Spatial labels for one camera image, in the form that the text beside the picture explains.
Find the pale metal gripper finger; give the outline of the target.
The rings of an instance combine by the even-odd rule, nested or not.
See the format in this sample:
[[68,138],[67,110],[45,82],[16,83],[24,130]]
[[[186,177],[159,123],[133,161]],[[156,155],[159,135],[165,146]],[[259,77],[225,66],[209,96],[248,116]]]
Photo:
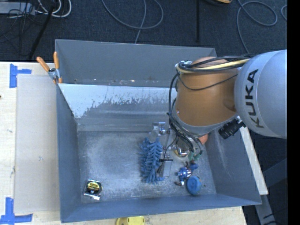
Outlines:
[[162,162],[162,168],[160,172],[161,177],[169,177],[171,174],[173,159],[167,159]]
[[153,122],[152,130],[149,132],[148,139],[151,143],[154,143],[161,136],[169,134],[169,131],[166,128],[165,122]]

